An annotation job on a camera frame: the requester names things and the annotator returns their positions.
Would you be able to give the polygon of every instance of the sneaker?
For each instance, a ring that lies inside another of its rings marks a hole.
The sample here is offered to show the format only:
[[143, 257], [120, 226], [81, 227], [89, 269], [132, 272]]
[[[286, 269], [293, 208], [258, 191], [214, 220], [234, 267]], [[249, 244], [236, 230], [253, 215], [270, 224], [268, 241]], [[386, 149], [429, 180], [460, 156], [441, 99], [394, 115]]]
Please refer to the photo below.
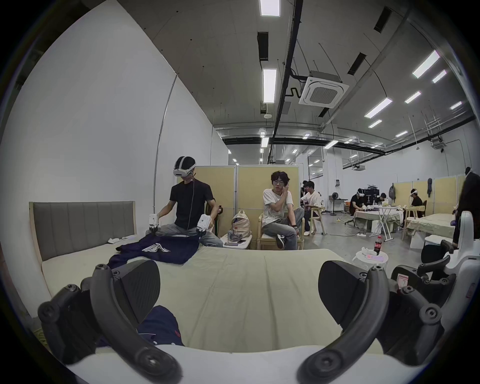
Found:
[[285, 248], [285, 242], [283, 241], [284, 238], [285, 238], [285, 236], [283, 236], [283, 235], [277, 235], [276, 236], [276, 245], [280, 249]]

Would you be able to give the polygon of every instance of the fan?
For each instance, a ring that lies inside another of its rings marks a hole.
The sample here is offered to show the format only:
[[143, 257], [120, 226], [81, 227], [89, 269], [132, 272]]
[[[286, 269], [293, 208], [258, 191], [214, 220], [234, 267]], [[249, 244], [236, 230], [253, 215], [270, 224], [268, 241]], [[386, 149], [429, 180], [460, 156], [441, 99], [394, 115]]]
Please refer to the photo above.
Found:
[[332, 213], [330, 214], [331, 216], [336, 216], [336, 213], [335, 213], [335, 200], [338, 199], [338, 193], [337, 192], [333, 192], [332, 193], [332, 200], [333, 200], [333, 208], [332, 208]]

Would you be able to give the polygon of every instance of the vr headset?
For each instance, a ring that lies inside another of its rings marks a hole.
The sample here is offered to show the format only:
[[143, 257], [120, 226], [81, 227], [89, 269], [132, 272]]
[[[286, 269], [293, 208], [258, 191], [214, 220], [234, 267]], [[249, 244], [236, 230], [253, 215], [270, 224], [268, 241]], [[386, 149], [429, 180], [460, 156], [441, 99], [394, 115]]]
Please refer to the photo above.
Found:
[[193, 172], [193, 169], [197, 164], [195, 161], [193, 161], [193, 165], [191, 167], [185, 167], [183, 163], [185, 162], [186, 158], [186, 156], [179, 157], [179, 159], [175, 162], [175, 166], [173, 168], [174, 176], [187, 177]]

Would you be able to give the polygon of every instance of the gray upholstered headboard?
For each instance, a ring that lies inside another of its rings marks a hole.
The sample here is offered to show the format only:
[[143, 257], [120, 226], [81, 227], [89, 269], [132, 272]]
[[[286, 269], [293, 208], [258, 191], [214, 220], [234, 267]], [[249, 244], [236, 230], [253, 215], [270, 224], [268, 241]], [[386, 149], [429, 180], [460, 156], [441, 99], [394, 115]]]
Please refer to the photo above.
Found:
[[42, 261], [136, 234], [135, 202], [29, 203], [35, 251]]

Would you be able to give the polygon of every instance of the white t-shirt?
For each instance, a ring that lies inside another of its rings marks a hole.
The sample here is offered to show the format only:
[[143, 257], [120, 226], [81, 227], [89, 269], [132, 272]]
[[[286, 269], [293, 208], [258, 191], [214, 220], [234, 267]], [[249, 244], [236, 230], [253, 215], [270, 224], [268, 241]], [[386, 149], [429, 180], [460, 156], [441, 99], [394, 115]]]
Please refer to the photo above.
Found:
[[322, 205], [321, 195], [318, 191], [313, 191], [312, 194], [310, 194], [310, 192], [307, 192], [307, 194], [303, 196], [301, 199], [307, 205], [314, 205], [316, 207], [319, 207]]
[[283, 219], [285, 206], [287, 204], [293, 205], [292, 194], [290, 193], [290, 191], [288, 191], [287, 198], [283, 203], [283, 206], [279, 212], [276, 212], [272, 208], [270, 208], [270, 204], [277, 203], [281, 197], [282, 197], [281, 195], [279, 196], [275, 192], [273, 192], [272, 189], [266, 189], [264, 191], [264, 218], [262, 220], [262, 227], [266, 226], [267, 224], [274, 223], [276, 221], [280, 221], [281, 219]]

